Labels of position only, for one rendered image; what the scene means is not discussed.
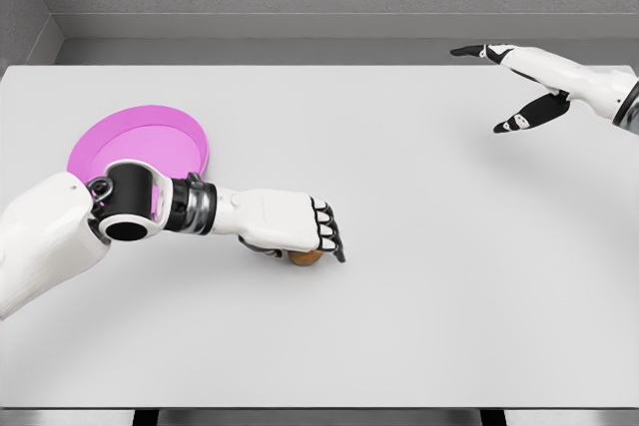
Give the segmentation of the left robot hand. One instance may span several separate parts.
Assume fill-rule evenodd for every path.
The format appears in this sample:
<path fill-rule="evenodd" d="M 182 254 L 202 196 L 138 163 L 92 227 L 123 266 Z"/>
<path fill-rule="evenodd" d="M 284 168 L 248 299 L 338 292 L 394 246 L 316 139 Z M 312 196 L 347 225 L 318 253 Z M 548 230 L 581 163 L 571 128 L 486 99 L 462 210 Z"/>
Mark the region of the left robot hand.
<path fill-rule="evenodd" d="M 331 206 L 308 194 L 250 190 L 231 195 L 235 233 L 248 248 L 278 257 L 284 252 L 327 252 L 345 262 Z"/>

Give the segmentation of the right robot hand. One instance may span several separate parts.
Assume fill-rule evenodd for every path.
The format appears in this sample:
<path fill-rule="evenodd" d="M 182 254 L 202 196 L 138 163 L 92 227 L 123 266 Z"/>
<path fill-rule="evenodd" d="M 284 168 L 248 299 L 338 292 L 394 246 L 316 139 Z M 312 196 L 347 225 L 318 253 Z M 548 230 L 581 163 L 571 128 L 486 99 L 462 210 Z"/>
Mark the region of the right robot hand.
<path fill-rule="evenodd" d="M 450 50 L 454 57 L 489 60 L 516 75 L 543 86 L 548 93 L 531 101 L 507 120 L 493 128 L 494 134 L 530 130 L 547 124 L 570 108 L 571 75 L 580 66 L 542 49 L 508 44 L 479 44 Z"/>

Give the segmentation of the small brown apple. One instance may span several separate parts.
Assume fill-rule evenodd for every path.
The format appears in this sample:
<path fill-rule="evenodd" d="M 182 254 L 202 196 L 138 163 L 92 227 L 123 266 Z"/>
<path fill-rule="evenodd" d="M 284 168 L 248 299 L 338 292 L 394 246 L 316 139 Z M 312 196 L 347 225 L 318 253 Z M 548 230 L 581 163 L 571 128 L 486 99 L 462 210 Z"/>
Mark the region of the small brown apple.
<path fill-rule="evenodd" d="M 289 260 L 297 266 L 311 266 L 317 263 L 323 256 L 320 250 L 288 251 Z"/>

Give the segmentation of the pink round plate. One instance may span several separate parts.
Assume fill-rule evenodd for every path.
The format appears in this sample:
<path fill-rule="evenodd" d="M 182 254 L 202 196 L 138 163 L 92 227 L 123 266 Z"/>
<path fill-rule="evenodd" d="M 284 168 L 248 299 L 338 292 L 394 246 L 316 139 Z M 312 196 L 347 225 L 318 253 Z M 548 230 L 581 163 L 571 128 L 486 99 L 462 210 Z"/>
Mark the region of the pink round plate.
<path fill-rule="evenodd" d="M 204 171 L 208 154 L 207 135 L 194 118 L 174 108 L 147 105 L 117 112 L 91 127 L 74 146 L 67 171 L 86 184 L 116 161 L 133 159 L 153 166 L 179 181 L 167 222 L 177 228 L 187 218 L 185 179 Z"/>

